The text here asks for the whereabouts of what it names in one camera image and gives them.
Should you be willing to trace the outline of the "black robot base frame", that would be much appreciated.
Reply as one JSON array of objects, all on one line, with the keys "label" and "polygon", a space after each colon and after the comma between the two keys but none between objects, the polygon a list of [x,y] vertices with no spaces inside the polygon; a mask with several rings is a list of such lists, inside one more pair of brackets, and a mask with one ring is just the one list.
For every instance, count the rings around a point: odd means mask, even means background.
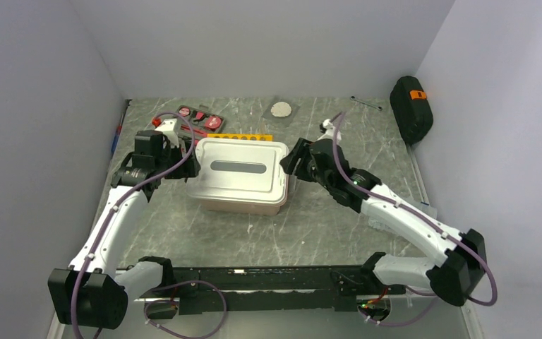
[{"label": "black robot base frame", "polygon": [[402,295],[362,265],[175,267],[173,279],[144,293],[171,299],[181,315],[210,311],[330,309],[356,311],[370,300]]}]

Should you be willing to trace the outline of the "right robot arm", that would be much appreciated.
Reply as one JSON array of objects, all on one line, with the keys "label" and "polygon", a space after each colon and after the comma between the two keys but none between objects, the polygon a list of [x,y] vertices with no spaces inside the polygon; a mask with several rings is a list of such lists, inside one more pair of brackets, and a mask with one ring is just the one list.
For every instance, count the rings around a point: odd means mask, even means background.
[{"label": "right robot arm", "polygon": [[479,302],[472,294],[487,278],[492,296],[481,305],[497,302],[498,288],[481,233],[462,232],[430,217],[375,175],[350,167],[342,149],[330,139],[300,138],[279,163],[286,174],[318,183],[338,204],[378,220],[422,251],[423,257],[374,253],[361,267],[361,285],[367,292],[377,293],[391,285],[420,287],[461,307],[467,301]]}]

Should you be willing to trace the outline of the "yellow test tube rack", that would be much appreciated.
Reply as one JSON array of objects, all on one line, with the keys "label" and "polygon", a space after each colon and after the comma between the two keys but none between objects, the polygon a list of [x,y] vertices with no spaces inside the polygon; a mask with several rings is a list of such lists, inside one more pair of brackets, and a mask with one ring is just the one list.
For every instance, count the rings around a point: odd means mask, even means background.
[{"label": "yellow test tube rack", "polygon": [[208,138],[227,138],[232,140],[245,141],[273,141],[274,137],[270,134],[242,134],[242,133],[209,133]]}]

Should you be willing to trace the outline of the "pink plastic bin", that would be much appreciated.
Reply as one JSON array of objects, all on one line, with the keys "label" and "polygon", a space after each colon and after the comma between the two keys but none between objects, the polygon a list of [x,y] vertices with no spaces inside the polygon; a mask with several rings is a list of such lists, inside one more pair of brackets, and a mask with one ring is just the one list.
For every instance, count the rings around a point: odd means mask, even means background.
[{"label": "pink plastic bin", "polygon": [[254,215],[276,215],[287,202],[287,197],[273,203],[256,203],[251,201],[223,201],[211,199],[196,199],[205,209],[230,213],[243,213]]}]

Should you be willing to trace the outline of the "white bin lid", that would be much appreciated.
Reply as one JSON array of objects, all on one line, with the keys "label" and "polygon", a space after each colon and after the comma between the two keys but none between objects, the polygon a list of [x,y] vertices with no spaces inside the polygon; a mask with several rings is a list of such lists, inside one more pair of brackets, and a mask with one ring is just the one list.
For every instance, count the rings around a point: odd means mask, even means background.
[{"label": "white bin lid", "polygon": [[204,138],[195,148],[198,176],[189,179],[193,199],[273,203],[288,196],[288,175],[279,161],[288,146],[276,141]]}]

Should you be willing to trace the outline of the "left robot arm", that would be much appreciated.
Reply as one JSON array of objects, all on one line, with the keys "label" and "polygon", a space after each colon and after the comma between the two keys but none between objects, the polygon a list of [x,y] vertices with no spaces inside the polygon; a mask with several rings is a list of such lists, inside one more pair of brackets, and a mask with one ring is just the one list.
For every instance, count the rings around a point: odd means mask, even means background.
[{"label": "left robot arm", "polygon": [[60,323],[80,328],[118,328],[129,302],[151,291],[168,295],[176,283],[171,260],[146,256],[116,274],[126,241],[164,179],[195,178],[195,141],[169,132],[139,131],[134,150],[113,173],[106,206],[88,240],[67,268],[55,268],[48,288]]}]

